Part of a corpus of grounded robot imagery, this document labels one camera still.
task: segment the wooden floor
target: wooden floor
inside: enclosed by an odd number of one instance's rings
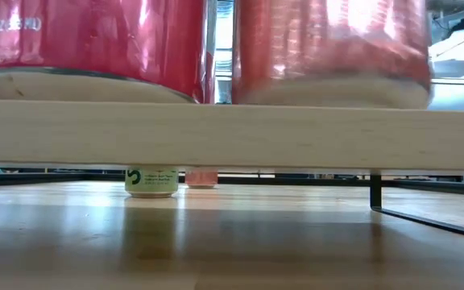
[[[463,209],[443,212],[464,223],[464,196],[385,193],[393,209]],[[220,185],[136,200],[113,182],[1,186],[0,289],[464,289],[464,236],[371,212],[367,197]]]

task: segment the black metal bracket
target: black metal bracket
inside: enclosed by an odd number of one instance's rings
[[[378,213],[384,213],[397,218],[403,218],[408,221],[418,222],[422,225],[433,226],[441,230],[448,230],[455,234],[464,235],[464,226],[456,226],[446,222],[434,221],[425,217],[418,217],[415,215],[401,213],[395,210],[385,209],[383,207],[383,184],[380,175],[370,176],[370,207]]]

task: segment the small jar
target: small jar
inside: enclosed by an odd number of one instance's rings
[[[178,190],[176,168],[130,168],[126,170],[125,190],[133,197],[170,197]]]
[[[191,189],[213,189],[218,183],[218,170],[191,168],[185,172],[185,183]]]

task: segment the green label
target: green label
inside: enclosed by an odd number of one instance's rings
[[[131,168],[126,170],[125,190],[133,193],[174,193],[178,190],[178,170]]]

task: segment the wooden shelf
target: wooden shelf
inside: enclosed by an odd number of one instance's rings
[[[0,101],[0,164],[464,172],[464,112]]]

